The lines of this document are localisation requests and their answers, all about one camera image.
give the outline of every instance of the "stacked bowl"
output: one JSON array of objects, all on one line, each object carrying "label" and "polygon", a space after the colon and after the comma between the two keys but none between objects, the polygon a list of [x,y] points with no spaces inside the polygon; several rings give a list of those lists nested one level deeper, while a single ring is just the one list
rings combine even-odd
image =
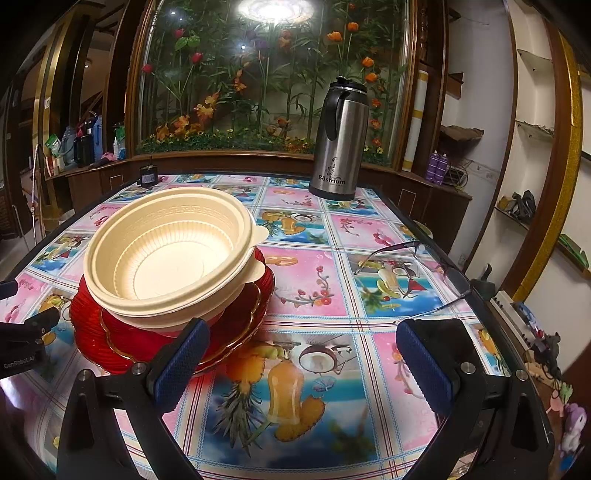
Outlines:
[{"label": "stacked bowl", "polygon": [[242,203],[215,189],[163,190],[117,211],[84,260],[96,302],[128,325],[167,336],[192,318],[212,324],[258,280],[254,257],[268,231]]}]

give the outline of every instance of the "glass panel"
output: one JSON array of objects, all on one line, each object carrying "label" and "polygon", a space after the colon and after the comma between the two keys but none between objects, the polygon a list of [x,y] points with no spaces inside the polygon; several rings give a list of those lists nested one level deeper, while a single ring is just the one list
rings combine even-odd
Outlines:
[{"label": "glass panel", "polygon": [[407,17],[407,0],[157,1],[138,82],[138,153],[313,153],[341,74],[369,89],[364,161],[389,166]]}]

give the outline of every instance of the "power strip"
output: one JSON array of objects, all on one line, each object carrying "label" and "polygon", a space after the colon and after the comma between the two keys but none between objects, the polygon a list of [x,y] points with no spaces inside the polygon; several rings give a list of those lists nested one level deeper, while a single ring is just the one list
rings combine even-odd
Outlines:
[{"label": "power strip", "polygon": [[499,290],[496,296],[491,300],[491,305],[493,305],[500,317],[513,332],[513,335],[518,339],[524,350],[527,351],[529,350],[530,345],[534,343],[535,336],[515,311],[511,305],[512,303],[513,299],[507,295],[505,290]]}]

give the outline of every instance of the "screw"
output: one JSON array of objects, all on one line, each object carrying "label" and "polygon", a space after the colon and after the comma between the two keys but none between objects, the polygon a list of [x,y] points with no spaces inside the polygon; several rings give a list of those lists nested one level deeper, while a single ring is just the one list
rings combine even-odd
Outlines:
[{"label": "screw", "polygon": [[525,370],[518,370],[517,372],[515,372],[515,376],[521,380],[522,382],[524,382],[525,380],[528,379],[528,374]]},{"label": "screw", "polygon": [[88,380],[92,376],[92,371],[85,368],[78,373],[77,379],[83,382],[84,380]]},{"label": "screw", "polygon": [[465,374],[471,375],[472,373],[474,373],[476,371],[476,367],[474,365],[472,365],[470,362],[464,362],[460,365],[460,368],[462,369],[462,372],[464,372]]},{"label": "screw", "polygon": [[143,362],[138,362],[131,366],[131,373],[133,373],[134,375],[141,375],[146,371],[146,368],[148,368],[148,365],[146,365]]}]

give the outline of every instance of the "blue gripper pad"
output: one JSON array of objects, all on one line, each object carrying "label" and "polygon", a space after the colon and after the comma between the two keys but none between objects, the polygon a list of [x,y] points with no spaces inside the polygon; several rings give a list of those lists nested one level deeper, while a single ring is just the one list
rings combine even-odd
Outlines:
[{"label": "blue gripper pad", "polygon": [[175,341],[160,349],[152,360],[147,387],[161,414],[173,411],[209,346],[209,327],[191,320]]},{"label": "blue gripper pad", "polygon": [[443,373],[407,320],[396,329],[396,345],[431,410],[447,417],[452,411],[452,382]]}]

